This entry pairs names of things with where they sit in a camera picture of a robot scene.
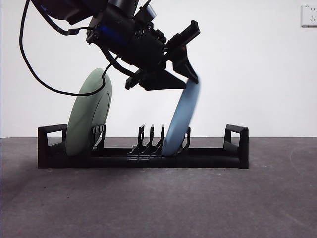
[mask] green plate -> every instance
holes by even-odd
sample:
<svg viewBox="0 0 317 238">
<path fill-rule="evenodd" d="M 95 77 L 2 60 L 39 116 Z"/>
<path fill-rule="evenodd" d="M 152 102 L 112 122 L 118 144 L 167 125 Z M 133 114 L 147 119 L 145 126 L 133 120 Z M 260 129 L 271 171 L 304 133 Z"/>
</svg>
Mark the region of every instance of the green plate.
<svg viewBox="0 0 317 238">
<path fill-rule="evenodd" d="M 79 93 L 89 93 L 102 86 L 103 70 L 94 70 L 86 79 Z M 106 123 L 112 86 L 108 75 L 105 75 L 105 87 L 95 95 L 77 97 L 70 114 L 66 133 L 66 152 L 76 156 L 90 148 L 92 127 Z"/>
</svg>

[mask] light blue plate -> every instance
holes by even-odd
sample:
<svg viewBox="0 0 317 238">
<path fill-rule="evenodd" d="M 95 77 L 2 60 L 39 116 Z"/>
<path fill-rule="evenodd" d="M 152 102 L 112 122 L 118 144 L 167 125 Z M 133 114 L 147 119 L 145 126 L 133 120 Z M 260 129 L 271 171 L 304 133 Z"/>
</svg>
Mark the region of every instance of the light blue plate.
<svg viewBox="0 0 317 238">
<path fill-rule="evenodd" d="M 164 141 L 162 149 L 163 156 L 175 154 L 182 144 L 195 110 L 199 89 L 200 83 L 196 84 L 192 80 L 187 81 L 186 89 L 184 89 L 182 96 L 178 101 L 178 105 Z"/>
</svg>

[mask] dark gray carpet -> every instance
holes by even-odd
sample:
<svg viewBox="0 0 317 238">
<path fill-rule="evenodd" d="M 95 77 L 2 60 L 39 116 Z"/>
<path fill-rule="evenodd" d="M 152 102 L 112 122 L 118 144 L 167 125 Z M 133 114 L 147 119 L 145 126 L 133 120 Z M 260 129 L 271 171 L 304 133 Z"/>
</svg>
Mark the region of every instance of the dark gray carpet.
<svg viewBox="0 0 317 238">
<path fill-rule="evenodd" d="M 314 238 L 316 182 L 317 138 L 251 138 L 249 170 L 37 169 L 36 139 L 2 139 L 1 237 Z"/>
</svg>

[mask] robotic arm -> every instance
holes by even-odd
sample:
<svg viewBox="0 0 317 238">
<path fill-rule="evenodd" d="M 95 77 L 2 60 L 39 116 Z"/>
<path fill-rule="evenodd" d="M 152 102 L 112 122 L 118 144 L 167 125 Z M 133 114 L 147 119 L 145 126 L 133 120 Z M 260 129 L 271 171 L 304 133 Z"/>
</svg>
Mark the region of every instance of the robotic arm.
<svg viewBox="0 0 317 238">
<path fill-rule="evenodd" d="M 126 80 L 128 90 L 137 84 L 147 91 L 186 88 L 183 81 L 165 70 L 168 60 L 172 61 L 175 72 L 198 84 L 198 77 L 188 61 L 186 48 L 200 33 L 196 21 L 192 21 L 188 28 L 166 43 L 164 33 L 154 29 L 152 20 L 156 14 L 150 5 L 151 0 L 136 14 L 139 0 L 31 1 L 43 18 L 60 34 L 76 35 L 79 30 L 87 29 L 87 42 L 100 47 L 110 63 L 129 76 Z M 66 20 L 71 25 L 91 16 L 93 18 L 89 27 L 65 31 L 49 16 Z M 131 72 L 125 69 L 110 52 L 139 70 Z"/>
</svg>

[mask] electrical outlet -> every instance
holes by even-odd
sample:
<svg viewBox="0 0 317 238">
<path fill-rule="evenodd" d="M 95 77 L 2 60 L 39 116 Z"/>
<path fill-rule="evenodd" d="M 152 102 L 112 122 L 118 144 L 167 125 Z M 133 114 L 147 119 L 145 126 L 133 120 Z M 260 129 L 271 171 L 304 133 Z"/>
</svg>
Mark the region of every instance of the electrical outlet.
<svg viewBox="0 0 317 238">
<path fill-rule="evenodd" d="M 317 27 L 317 5 L 302 6 L 302 26 Z"/>
</svg>

